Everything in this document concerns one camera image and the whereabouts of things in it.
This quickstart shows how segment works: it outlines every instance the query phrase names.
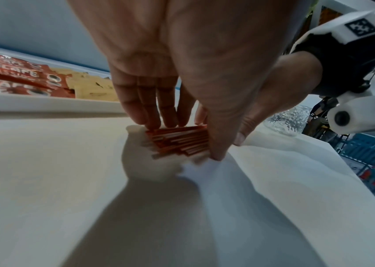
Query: black knob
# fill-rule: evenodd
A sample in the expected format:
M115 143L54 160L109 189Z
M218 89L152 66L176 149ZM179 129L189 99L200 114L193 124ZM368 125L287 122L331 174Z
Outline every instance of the black knob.
M334 117L335 123L339 126L346 126L350 122L350 115L347 111L340 111Z

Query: white table surface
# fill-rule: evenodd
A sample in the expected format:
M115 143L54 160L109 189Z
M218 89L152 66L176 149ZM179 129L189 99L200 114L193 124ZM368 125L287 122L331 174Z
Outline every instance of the white table surface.
M218 265L185 159L152 160L130 125L0 118L0 266ZM262 126L229 153L327 266L375 266L375 198L327 143Z

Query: white robotic arm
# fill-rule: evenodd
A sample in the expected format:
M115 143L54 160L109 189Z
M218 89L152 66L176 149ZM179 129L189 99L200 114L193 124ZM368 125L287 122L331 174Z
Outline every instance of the white robotic arm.
M316 27L294 44L295 51L314 54L324 68L313 93L338 99L328 112L331 129L339 134L375 131L375 95L364 80L375 71L375 11L349 13Z

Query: hand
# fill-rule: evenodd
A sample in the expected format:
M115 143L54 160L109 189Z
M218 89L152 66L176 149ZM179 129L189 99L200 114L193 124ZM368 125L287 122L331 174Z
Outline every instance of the hand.
M223 159L269 69L311 0L68 0L108 59L128 115L184 126L208 110L211 156ZM174 86L184 86L177 111Z
M297 52L281 56L261 87L250 111L243 118L234 144L240 146L266 118L303 101L320 83L321 78L322 65L312 54ZM199 106L195 123L201 124L206 118L206 109Z

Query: fingernail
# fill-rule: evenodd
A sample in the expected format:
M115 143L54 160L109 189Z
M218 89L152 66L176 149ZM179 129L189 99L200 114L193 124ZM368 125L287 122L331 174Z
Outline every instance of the fingernail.
M236 136L236 139L234 140L234 145L235 146L241 146L241 144L243 144L244 140L246 139L246 137L242 134L242 133L237 133L237 136Z

